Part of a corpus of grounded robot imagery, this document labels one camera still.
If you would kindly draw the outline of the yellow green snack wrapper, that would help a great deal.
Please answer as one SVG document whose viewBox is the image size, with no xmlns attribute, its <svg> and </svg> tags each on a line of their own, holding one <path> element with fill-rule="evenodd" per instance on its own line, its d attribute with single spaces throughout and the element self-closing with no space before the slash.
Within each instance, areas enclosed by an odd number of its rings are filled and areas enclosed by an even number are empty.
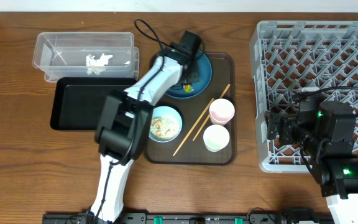
<svg viewBox="0 0 358 224">
<path fill-rule="evenodd" d="M 191 93 L 194 91 L 194 88 L 191 85 L 183 85 L 185 93 Z"/>
</svg>

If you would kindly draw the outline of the pink plastic cup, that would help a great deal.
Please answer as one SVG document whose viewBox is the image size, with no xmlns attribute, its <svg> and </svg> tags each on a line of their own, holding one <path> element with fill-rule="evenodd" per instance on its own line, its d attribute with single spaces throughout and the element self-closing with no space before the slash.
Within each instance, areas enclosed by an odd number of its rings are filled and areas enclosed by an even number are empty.
<svg viewBox="0 0 358 224">
<path fill-rule="evenodd" d="M 219 123 L 211 117 L 211 122 L 213 124 L 218 124 L 224 126 L 227 124 L 235 115 L 235 107 L 234 105 L 227 99 L 217 99 L 214 101 L 216 103 L 215 113 L 213 114 L 213 118 L 216 118 Z"/>
</svg>

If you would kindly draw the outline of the light green plastic cup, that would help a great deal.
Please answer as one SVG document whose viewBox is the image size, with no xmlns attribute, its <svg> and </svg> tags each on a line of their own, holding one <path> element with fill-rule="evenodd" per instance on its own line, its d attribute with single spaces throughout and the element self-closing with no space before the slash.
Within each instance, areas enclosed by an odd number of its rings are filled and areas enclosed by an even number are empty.
<svg viewBox="0 0 358 224">
<path fill-rule="evenodd" d="M 208 126 L 203 133 L 203 141 L 207 150 L 218 152 L 229 144 L 230 134 L 224 127 L 217 124 Z"/>
</svg>

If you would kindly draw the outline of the white tissue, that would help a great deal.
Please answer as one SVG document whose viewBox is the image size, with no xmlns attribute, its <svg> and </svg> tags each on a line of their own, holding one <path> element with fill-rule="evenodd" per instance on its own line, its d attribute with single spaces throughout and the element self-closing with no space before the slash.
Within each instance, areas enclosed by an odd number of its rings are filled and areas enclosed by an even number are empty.
<svg viewBox="0 0 358 224">
<path fill-rule="evenodd" d="M 92 73 L 99 75 L 101 72 L 106 71 L 105 66 L 109 63 L 109 59 L 113 55 L 102 54 L 99 59 L 95 59 L 94 55 L 88 54 L 86 56 L 86 67 L 87 74 L 91 75 Z"/>
</svg>

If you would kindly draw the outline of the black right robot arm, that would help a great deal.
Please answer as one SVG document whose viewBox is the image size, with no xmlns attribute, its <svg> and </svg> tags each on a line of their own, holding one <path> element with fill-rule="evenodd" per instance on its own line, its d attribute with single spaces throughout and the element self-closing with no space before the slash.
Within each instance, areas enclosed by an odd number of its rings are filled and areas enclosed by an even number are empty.
<svg viewBox="0 0 358 224">
<path fill-rule="evenodd" d="M 307 97 L 297 114 L 265 113 L 267 139 L 298 145 L 320 186 L 334 223 L 358 223 L 358 157 L 353 155 L 356 116 L 339 101 Z"/>
</svg>

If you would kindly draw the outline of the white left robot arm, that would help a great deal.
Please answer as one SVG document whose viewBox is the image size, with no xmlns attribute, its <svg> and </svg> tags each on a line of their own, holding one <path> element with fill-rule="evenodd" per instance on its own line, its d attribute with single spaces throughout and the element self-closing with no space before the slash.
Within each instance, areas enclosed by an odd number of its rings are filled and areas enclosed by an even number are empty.
<svg viewBox="0 0 358 224">
<path fill-rule="evenodd" d="M 199 47 L 169 45 L 160 49 L 138 82 L 106 97 L 94 136 L 101 175 L 88 223 L 114 223 L 120 217 L 129 171 L 142 152 L 155 105 L 172 86 L 198 69 L 203 55 Z"/>
</svg>

